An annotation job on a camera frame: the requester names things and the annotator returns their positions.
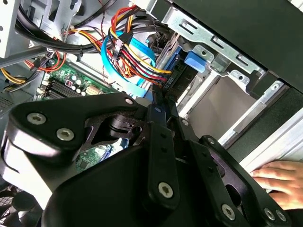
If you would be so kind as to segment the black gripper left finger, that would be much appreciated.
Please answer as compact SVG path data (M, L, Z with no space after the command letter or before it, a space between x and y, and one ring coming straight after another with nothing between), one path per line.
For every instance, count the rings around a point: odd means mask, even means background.
M1 174L45 209L76 172L79 153L128 138L147 154L143 196L173 209L179 201L172 132L165 102L144 106L125 93L52 99L11 109L1 145Z

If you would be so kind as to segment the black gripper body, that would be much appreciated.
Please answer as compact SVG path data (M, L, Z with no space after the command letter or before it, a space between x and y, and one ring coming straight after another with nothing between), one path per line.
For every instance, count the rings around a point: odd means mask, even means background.
M146 210L147 155L128 148L62 183L42 215L44 227L245 227L246 219L215 219L193 168L177 161L180 202L173 211Z

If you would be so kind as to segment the person bare hand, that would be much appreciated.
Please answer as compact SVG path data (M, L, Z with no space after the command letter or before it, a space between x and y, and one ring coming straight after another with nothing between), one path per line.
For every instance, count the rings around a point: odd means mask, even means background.
M250 173L271 198L284 210L303 208L303 164L294 161L274 161Z

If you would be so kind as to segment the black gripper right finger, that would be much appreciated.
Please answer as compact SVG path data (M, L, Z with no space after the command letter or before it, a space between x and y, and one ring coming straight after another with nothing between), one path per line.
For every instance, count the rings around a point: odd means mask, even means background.
M288 214L211 136L197 137L165 96L174 132L180 204L168 227L289 227Z

